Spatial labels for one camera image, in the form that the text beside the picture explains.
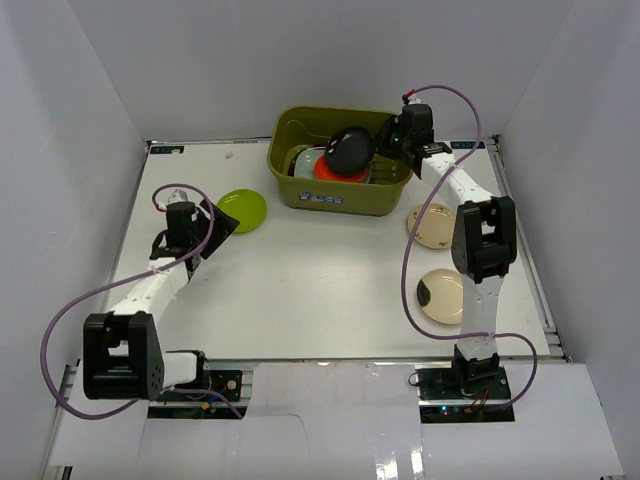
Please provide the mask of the small black plate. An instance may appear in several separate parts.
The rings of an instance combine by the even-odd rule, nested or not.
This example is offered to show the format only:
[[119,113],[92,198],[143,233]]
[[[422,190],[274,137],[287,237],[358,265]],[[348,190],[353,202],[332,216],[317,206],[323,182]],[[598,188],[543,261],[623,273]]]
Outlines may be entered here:
[[360,126],[336,132],[325,148],[328,169],[339,176],[353,176],[364,171],[375,152],[373,137]]

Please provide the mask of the orange plate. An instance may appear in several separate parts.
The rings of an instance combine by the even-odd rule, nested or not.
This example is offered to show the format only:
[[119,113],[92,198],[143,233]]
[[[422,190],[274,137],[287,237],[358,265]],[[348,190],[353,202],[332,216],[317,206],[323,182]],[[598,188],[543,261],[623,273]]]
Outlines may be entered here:
[[370,169],[367,168],[353,175],[339,175],[330,170],[325,156],[322,155],[314,165],[313,174],[317,180],[323,181],[343,183],[368,183],[370,178]]

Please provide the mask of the black rimmed cream plate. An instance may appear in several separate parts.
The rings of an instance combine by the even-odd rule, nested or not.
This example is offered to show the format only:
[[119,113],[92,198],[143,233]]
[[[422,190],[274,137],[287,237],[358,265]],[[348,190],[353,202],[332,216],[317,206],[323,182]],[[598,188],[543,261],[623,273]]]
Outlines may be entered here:
[[293,155],[287,174],[295,178],[314,179],[313,169],[316,161],[324,155],[323,145],[311,145],[298,149]]

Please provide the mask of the pale green rectangular dish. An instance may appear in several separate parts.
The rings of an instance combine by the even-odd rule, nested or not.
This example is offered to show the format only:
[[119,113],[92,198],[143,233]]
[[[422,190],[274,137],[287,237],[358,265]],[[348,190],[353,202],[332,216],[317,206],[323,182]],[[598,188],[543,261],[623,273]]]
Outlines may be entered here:
[[305,150],[301,152],[291,164],[292,175],[296,178],[333,181],[343,183],[363,183],[370,179],[370,170],[344,176],[333,173],[325,161],[324,152],[321,150]]

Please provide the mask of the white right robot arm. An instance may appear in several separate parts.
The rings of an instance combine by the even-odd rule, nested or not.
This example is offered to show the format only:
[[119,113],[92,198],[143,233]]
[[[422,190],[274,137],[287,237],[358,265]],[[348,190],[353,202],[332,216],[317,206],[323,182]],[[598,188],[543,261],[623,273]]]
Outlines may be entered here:
[[426,104],[408,104],[390,116],[378,134],[378,151],[405,160],[456,211],[450,251],[463,281],[463,307],[451,384],[459,396],[475,398],[499,370],[494,335],[499,293],[517,256],[514,201],[485,190],[455,164],[452,150],[435,140]]

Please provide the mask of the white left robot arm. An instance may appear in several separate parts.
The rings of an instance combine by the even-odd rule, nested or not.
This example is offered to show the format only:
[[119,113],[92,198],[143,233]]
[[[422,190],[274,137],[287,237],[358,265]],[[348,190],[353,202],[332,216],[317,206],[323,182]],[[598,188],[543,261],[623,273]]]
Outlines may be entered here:
[[211,387],[195,350],[166,352],[157,325],[167,307],[240,222],[218,207],[188,200],[165,207],[166,228],[154,239],[147,275],[106,313],[83,326],[83,388],[91,400],[155,400],[170,383],[188,398]]

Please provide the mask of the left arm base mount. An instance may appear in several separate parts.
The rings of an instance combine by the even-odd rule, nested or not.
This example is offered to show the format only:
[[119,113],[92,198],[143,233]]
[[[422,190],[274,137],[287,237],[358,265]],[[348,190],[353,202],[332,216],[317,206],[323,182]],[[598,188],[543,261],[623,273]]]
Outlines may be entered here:
[[151,410],[160,418],[240,420],[247,410],[240,405],[242,384],[241,370],[202,366],[194,380],[165,388]]

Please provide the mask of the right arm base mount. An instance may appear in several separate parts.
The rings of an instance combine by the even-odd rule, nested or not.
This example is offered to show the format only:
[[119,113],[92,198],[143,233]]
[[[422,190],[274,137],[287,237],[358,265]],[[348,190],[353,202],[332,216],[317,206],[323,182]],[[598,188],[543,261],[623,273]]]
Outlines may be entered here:
[[407,378],[418,394],[422,424],[511,423],[512,406],[500,405],[511,400],[511,389],[503,367],[493,378],[473,381],[463,386],[450,368],[422,368]]

